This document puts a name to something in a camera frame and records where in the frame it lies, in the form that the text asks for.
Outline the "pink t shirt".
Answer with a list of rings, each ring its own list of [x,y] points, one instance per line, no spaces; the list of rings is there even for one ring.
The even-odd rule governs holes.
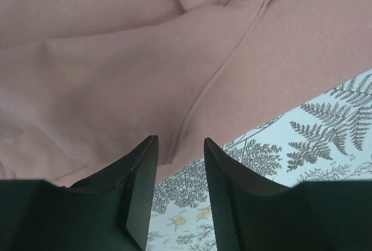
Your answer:
[[[371,0],[1,0],[1,178],[163,180],[370,68]]]

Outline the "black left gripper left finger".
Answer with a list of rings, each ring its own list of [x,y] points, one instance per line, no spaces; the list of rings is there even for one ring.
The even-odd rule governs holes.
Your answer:
[[[145,250],[158,151],[147,137],[70,187],[1,181],[1,249]]]

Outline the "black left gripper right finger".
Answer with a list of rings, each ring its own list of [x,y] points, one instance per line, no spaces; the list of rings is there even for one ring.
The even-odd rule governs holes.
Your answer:
[[[205,139],[218,250],[370,250],[371,182],[271,181]]]

